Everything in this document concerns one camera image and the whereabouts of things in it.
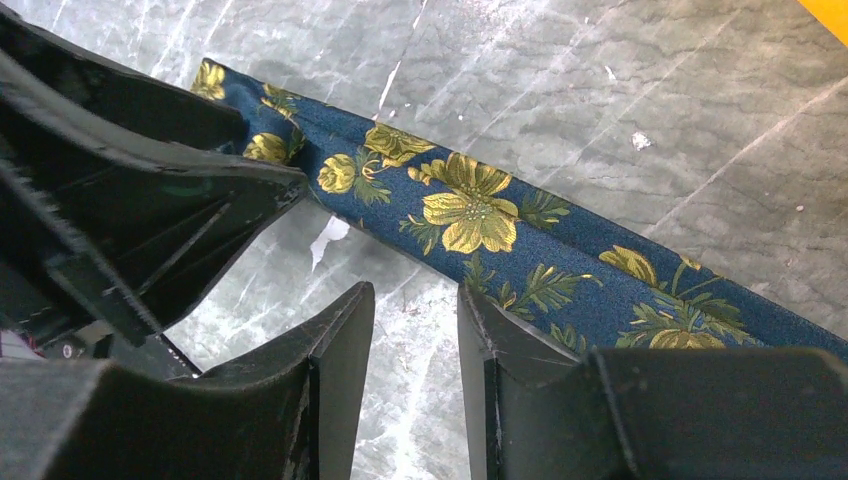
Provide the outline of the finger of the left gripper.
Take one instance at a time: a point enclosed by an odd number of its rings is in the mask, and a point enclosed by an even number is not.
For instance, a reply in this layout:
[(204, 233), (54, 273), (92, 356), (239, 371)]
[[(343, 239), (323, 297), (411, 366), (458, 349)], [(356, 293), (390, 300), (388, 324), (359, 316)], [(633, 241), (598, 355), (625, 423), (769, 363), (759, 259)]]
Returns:
[(1, 265), (45, 345), (89, 326), (140, 346), (184, 318), (305, 193), (299, 171), (113, 124), (1, 58)]
[(8, 7), (1, 9), (1, 51), (66, 99), (134, 133), (201, 150), (247, 135), (235, 109), (79, 47)]

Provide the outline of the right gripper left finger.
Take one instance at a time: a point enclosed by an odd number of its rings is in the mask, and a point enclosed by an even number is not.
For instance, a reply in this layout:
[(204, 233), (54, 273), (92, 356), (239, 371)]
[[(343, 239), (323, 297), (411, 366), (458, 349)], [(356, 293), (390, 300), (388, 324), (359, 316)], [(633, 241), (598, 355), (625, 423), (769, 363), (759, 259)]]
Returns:
[(199, 377), (3, 360), (5, 479), (346, 479), (375, 318), (362, 281)]

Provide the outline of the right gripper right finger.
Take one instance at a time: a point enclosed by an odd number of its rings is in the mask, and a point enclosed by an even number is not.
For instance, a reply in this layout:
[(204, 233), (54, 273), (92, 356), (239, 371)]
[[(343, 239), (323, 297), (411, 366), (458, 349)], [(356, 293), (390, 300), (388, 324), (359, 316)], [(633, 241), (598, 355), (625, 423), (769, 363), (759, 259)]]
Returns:
[(458, 290), (475, 479), (843, 479), (847, 367), (810, 348), (557, 346)]

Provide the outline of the blue yellow floral tie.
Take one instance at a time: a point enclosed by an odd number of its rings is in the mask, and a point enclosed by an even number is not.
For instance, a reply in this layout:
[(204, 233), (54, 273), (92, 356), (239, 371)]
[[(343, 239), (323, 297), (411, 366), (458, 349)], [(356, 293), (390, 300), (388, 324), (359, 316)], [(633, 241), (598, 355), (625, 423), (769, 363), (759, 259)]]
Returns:
[(191, 87), (237, 110), (229, 151), (302, 170), (351, 225), (583, 352), (816, 347), (842, 338), (700, 263), (498, 168), (204, 60)]

